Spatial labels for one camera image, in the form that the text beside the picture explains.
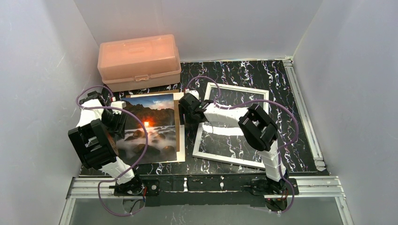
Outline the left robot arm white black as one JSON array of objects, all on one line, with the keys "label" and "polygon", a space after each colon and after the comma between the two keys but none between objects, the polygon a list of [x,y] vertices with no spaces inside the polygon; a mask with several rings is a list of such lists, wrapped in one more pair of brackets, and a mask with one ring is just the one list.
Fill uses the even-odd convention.
[{"label": "left robot arm white black", "polygon": [[125,137],[127,115],[122,112],[123,101],[106,104],[103,95],[97,91],[77,101],[81,114],[75,128],[68,131],[68,137],[83,166],[95,169],[116,179],[122,188],[137,188],[142,181],[135,170],[120,159],[115,138]]}]

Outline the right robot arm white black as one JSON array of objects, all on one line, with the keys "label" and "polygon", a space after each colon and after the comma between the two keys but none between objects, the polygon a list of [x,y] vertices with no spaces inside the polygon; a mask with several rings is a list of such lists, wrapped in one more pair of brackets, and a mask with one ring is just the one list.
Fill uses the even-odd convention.
[{"label": "right robot arm white black", "polygon": [[217,105],[212,100],[199,101],[186,92],[179,100],[180,115],[187,123],[198,123],[203,131],[218,137],[243,136],[256,150],[265,167],[269,187],[281,191],[286,184],[286,167],[278,151],[277,125],[259,104],[250,107]]}]

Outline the clear acrylic glass sheet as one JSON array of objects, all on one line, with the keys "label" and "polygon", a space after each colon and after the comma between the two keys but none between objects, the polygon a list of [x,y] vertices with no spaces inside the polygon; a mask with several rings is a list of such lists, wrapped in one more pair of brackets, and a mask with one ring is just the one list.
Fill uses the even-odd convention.
[{"label": "clear acrylic glass sheet", "polygon": [[[233,90],[221,88],[220,105],[238,105],[254,99],[269,99],[267,90]],[[198,152],[237,158],[248,161],[259,161],[256,150],[246,141],[238,124],[224,122],[204,122]]]}]

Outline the white picture frame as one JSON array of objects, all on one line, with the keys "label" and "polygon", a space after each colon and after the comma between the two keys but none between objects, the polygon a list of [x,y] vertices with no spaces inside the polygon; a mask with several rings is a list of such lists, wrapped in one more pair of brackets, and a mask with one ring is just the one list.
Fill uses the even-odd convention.
[{"label": "white picture frame", "polygon": [[[268,90],[208,83],[204,100],[214,100],[218,93],[221,96],[217,103],[235,106],[255,99],[269,100]],[[265,166],[255,149],[246,141],[242,131],[225,123],[200,123],[197,130],[193,156],[251,168],[264,169]]]}]

